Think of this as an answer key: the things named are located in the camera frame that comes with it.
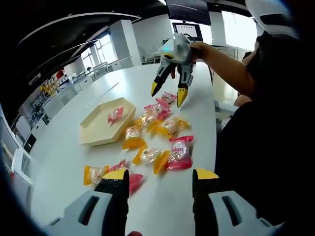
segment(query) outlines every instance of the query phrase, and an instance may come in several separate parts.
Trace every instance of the black ceiling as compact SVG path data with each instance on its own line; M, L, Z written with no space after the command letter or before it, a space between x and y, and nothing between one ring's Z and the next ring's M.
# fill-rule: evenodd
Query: black ceiling
M244 0L231 1L245 5ZM12 0L10 3L12 8L9 14L10 29L8 32L12 50L10 50L9 56L14 63L10 65L12 72L10 79L7 79L5 83L7 86L15 88L18 99L11 100L8 104L2 97L1 105L3 110L12 114L11 116L16 114L18 107L36 87L59 68L71 63L71 58L80 55L90 45L85 45L76 55L74 53L77 48L60 54L61 52L86 42L100 29L117 20L135 20L136 18L113 15L76 17L49 25L24 39L34 30L57 19L83 13L115 12L139 16L142 19L167 13L167 8L158 0L89 0L84 2L77 0ZM223 7L225 10L243 15L249 14L245 10L220 4L218 8L214 4L208 3L208 7L209 10L220 10ZM29 86L29 81L38 73L41 73L41 78Z

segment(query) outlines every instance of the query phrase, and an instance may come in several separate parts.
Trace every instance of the desk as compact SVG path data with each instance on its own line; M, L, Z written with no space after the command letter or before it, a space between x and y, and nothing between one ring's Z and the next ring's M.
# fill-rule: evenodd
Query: desk
M30 153L40 164L34 176L31 205L32 216L40 225L63 216L67 205L91 189L83 186L84 165L114 165L122 159L131 161L136 155L137 150L122 150L122 141L96 147L80 146L79 123L98 104L122 96L137 107L135 118L143 114L143 107L155 102L150 92L158 67L158 64L151 64L106 74L69 101L47 125ZM155 176L150 167L132 165L131 170L143 174L146 180L129 198L126 233L136 230L150 236L194 235L192 171L194 168L214 170L216 119L208 66L198 62L193 75L194 81L182 107L172 106L174 115L191 123L191 131L183 131L180 135L195 136L193 167L167 172L161 177ZM164 91L176 93L177 85L178 80L169 77L156 97ZM152 138L143 133L148 145L170 149L165 138Z

